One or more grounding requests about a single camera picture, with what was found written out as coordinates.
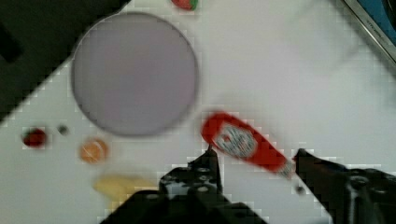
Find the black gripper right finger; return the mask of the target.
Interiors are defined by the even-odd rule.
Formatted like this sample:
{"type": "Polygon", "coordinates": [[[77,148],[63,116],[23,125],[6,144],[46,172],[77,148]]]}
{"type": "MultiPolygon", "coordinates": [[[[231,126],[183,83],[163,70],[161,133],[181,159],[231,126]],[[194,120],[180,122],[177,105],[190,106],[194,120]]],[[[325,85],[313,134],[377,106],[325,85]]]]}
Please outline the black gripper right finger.
{"type": "Polygon", "coordinates": [[[396,179],[377,169],[348,169],[301,148],[296,174],[326,209],[333,224],[396,224],[396,179]]]}

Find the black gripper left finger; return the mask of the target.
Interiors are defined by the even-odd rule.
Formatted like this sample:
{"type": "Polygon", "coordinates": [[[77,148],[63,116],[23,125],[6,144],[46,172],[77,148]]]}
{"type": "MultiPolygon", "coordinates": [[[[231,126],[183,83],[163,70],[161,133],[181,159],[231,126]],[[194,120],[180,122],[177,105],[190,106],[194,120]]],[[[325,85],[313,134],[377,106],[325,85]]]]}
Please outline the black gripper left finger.
{"type": "Polygon", "coordinates": [[[100,224],[268,224],[222,192],[218,155],[208,148],[164,175],[157,190],[140,190],[100,224]]]}

